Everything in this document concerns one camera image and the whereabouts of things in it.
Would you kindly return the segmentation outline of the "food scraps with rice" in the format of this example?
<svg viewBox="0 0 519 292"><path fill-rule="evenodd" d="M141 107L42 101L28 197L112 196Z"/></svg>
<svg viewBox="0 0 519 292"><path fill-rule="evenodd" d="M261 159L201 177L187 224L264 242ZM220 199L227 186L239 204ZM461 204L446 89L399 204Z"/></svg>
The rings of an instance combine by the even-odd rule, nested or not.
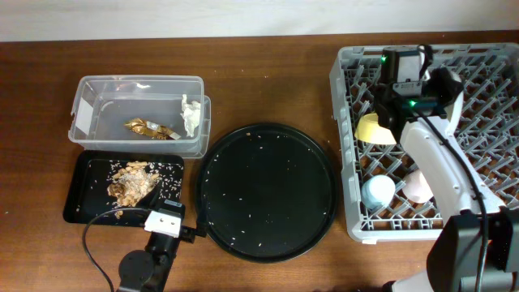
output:
<svg viewBox="0 0 519 292"><path fill-rule="evenodd" d="M131 161L109 178L107 192L115 198L116 207L135 207L155 188L161 176L147 171L149 166L146 161Z"/></svg>

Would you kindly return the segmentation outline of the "yellow bowl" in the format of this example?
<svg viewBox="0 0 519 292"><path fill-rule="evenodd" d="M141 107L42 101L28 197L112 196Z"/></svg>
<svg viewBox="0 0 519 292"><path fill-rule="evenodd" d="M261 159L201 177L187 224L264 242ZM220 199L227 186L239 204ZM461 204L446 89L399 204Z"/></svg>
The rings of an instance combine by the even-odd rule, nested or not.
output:
<svg viewBox="0 0 519 292"><path fill-rule="evenodd" d="M394 145L397 143L392 132L379 125L376 113L365 114L359 119L354 137L369 144Z"/></svg>

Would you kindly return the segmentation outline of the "gold foil wrapper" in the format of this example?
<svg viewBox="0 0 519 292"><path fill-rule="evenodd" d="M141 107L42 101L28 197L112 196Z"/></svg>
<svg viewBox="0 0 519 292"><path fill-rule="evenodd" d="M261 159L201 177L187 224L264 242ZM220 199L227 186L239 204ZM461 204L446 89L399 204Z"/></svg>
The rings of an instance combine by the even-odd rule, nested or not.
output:
<svg viewBox="0 0 519 292"><path fill-rule="evenodd" d="M133 118L124 126L139 135L145 135L155 140L179 140L181 136L168 127L142 118Z"/></svg>

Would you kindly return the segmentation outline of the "pink cup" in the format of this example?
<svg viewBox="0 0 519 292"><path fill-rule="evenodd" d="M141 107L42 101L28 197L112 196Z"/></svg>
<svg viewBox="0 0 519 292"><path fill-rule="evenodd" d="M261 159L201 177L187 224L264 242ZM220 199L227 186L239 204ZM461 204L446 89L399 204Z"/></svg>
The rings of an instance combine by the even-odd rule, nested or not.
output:
<svg viewBox="0 0 519 292"><path fill-rule="evenodd" d="M433 197L433 193L421 170L407 174L403 179L405 185L402 188L404 195L417 204L423 204Z"/></svg>

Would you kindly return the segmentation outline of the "blue cup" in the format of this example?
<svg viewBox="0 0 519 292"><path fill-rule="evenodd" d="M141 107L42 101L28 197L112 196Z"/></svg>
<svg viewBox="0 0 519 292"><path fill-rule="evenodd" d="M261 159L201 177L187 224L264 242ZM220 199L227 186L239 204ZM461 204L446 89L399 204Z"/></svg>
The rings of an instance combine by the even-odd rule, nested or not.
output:
<svg viewBox="0 0 519 292"><path fill-rule="evenodd" d="M386 208L396 191L395 182L386 175L376 175L367 180L361 188L361 201L370 210Z"/></svg>

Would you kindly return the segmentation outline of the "white napkin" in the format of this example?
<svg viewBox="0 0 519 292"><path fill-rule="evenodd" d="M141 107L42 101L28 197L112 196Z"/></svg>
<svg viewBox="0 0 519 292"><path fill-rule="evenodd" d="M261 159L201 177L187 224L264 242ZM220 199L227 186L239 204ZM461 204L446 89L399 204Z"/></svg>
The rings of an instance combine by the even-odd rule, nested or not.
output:
<svg viewBox="0 0 519 292"><path fill-rule="evenodd" d="M193 138L195 136L195 130L199 126L199 120L201 115L201 103L198 101L187 102L187 94L182 95L182 112L181 116L184 120L184 128L187 136Z"/></svg>

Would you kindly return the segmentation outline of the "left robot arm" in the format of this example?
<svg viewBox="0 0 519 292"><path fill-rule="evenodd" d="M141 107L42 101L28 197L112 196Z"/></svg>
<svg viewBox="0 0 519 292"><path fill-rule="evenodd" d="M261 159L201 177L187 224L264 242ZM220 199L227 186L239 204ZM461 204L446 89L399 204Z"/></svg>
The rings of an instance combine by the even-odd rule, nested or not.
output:
<svg viewBox="0 0 519 292"><path fill-rule="evenodd" d="M196 226L182 224L186 206L161 198L154 187L138 204L148 212L144 229L151 233L146 247L126 254L118 267L119 291L162 291L180 243L193 243L208 232L207 200L197 207Z"/></svg>

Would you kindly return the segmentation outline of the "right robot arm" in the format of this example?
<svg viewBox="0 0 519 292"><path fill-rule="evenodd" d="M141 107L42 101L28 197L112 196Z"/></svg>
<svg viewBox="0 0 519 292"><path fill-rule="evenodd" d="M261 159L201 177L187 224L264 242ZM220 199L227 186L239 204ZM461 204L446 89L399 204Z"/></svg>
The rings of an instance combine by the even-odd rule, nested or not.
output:
<svg viewBox="0 0 519 292"><path fill-rule="evenodd" d="M446 223L425 271L383 289L516 291L518 212L486 186L451 134L447 112L463 97L460 78L446 68L424 74L422 65L384 65L375 112L422 171Z"/></svg>

